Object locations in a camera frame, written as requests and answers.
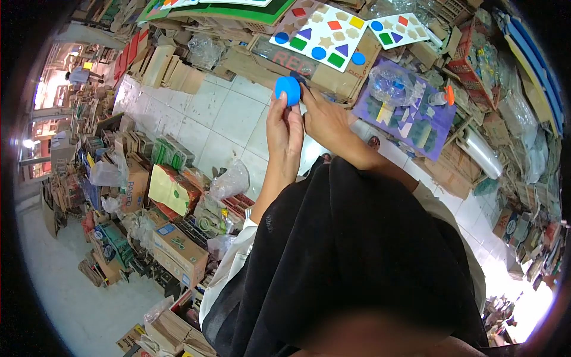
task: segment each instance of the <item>clear plastic bag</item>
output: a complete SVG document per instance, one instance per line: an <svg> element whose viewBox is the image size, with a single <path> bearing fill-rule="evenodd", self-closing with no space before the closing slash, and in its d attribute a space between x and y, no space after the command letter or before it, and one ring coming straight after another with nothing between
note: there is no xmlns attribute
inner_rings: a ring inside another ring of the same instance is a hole
<svg viewBox="0 0 571 357"><path fill-rule="evenodd" d="M125 187L129 168L122 152L115 150L111 159L117 164L97 161L89 173L89 182L94 186Z"/></svg>
<svg viewBox="0 0 571 357"><path fill-rule="evenodd" d="M236 237L237 236L231 234L223 234L209 239L207 241L208 252L215 260L222 260L224 254L226 254L232 243L236 240Z"/></svg>
<svg viewBox="0 0 571 357"><path fill-rule="evenodd" d="M221 234L241 231L244 219L226 209L226 205L205 192L194 209L196 225L208 236L214 238Z"/></svg>
<svg viewBox="0 0 571 357"><path fill-rule="evenodd" d="M213 40L206 34L196 34L187 43L190 51L189 61L202 68L212 68L218 64L218 60L224 52L224 45Z"/></svg>
<svg viewBox="0 0 571 357"><path fill-rule="evenodd" d="M373 67L369 73L371 95L393 107L409 106L415 102L415 85L411 73L402 68L383 62Z"/></svg>
<svg viewBox="0 0 571 357"><path fill-rule="evenodd" d="M222 200L244 193L249 187L250 175L246 165L240 159L234 159L228 171L212 180L210 194L214 199Z"/></svg>
<svg viewBox="0 0 571 357"><path fill-rule="evenodd" d="M143 315L143 321L145 326L147 324L151 324L155 322L159 318L159 316L163 313L164 310L167 310L172 304L175 303L175 298L172 295L169 295L168 298L164 298L158 303L154 304L146 314Z"/></svg>
<svg viewBox="0 0 571 357"><path fill-rule="evenodd" d="M536 135L533 147L525 155L525 183L537 183L547 164L549 149L545 140L545 133L540 130Z"/></svg>
<svg viewBox="0 0 571 357"><path fill-rule="evenodd" d="M513 61L500 54L500 83L506 85L506 96L498 104L503 119L509 131L516 139L520 139L526 151L531 149L536 141L537 119L529 107L521 89L521 79Z"/></svg>

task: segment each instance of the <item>blue wooden circle piece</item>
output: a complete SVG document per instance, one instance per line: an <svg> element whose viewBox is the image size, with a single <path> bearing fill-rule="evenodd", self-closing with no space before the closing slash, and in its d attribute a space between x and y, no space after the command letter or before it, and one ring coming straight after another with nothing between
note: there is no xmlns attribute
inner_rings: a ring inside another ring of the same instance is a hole
<svg viewBox="0 0 571 357"><path fill-rule="evenodd" d="M275 39L276 39L277 43L279 43L280 45L283 45L284 43L289 41L289 36L285 32L279 32L276 34Z"/></svg>
<svg viewBox="0 0 571 357"><path fill-rule="evenodd" d="M276 93L276 99L280 98L282 92L287 94L288 107L298 104L301 97L301 88L294 77L278 78L274 92Z"/></svg>
<svg viewBox="0 0 571 357"><path fill-rule="evenodd" d="M321 47L314 47L313 50L311 50L311 56L315 59L324 59L326 55L327 52Z"/></svg>
<svg viewBox="0 0 571 357"><path fill-rule="evenodd" d="M353 56L351 56L351 60L353 61L354 64L358 66L365 64L365 56L363 56L361 52L353 53Z"/></svg>
<svg viewBox="0 0 571 357"><path fill-rule="evenodd" d="M382 31L383 30L383 24L380 23L379 21L373 21L373 22L371 22L371 28L373 28L373 30L375 30L375 31Z"/></svg>

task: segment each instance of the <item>glue bottle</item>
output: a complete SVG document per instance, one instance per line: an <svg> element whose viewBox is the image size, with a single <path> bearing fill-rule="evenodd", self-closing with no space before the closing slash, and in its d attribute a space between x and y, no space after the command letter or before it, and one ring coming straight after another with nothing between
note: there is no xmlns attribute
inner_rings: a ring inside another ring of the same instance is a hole
<svg viewBox="0 0 571 357"><path fill-rule="evenodd" d="M454 91L452 90L452 86L446 87L445 91L446 92L438 92L429 95L428 104L431 106L445 105L446 103L448 103L449 105L453 105Z"/></svg>

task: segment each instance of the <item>tape roll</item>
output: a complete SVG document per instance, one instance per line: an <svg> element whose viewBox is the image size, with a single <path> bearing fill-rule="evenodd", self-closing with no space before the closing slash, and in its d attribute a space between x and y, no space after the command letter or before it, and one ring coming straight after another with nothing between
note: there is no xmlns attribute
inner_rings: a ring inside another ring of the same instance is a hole
<svg viewBox="0 0 571 357"><path fill-rule="evenodd" d="M464 141L466 144L456 139L458 146L480 165L488 177L495 180L501 176L502 165L500 160L480 133L467 127L464 130Z"/></svg>

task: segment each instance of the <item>white shirt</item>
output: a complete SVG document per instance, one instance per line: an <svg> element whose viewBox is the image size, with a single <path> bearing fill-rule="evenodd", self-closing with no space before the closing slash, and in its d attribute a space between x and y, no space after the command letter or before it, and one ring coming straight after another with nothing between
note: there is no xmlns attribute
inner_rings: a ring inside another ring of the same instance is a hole
<svg viewBox="0 0 571 357"><path fill-rule="evenodd" d="M482 271L480 264L478 264L468 242L466 242L466 239L462 236L462 233L458 228L458 224L454 219L454 215L452 215L446 205L437 197L434 197L432 192L420 181L412 195L419 201L420 205L426 212L435 218L439 218L447 222L458 232L458 235L462 239L462 244L464 245L466 257L468 258L468 268L470 269L470 275L472 276L474 284L476 305L482 314L484 312L484 304L486 302L486 281L484 272ZM258 225L249 218L246 219L244 229L242 229L242 232L238 234L238 237L236 237L230 246L230 249L228 249L224 258L222 258L212 282L210 282L204 292L204 298L200 305L199 321L201 327L202 322L210 312L210 308L218 298L218 295L220 295L222 289L224 289L224 286L226 286L230 279L232 279L244 266L248 254L252 251L257 230Z"/></svg>

